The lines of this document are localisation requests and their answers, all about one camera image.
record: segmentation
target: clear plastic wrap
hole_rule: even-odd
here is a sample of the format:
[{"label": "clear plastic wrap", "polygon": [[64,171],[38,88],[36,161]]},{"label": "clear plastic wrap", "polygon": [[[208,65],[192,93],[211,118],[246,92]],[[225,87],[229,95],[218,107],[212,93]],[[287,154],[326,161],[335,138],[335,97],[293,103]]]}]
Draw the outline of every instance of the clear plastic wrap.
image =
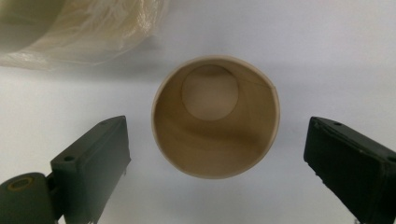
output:
[{"label": "clear plastic wrap", "polygon": [[152,35],[168,0],[65,0],[35,43],[0,55],[0,65],[51,69],[64,63],[110,60]]}]

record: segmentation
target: cup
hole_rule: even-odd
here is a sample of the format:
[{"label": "cup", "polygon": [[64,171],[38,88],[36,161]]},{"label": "cup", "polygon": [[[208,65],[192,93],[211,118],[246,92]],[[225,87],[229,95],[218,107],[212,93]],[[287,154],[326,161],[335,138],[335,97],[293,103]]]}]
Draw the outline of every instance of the cup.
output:
[{"label": "cup", "polygon": [[226,178],[265,156],[279,111],[276,88],[260,70],[230,56],[206,56],[165,79],[153,103],[152,131],[181,172]]}]

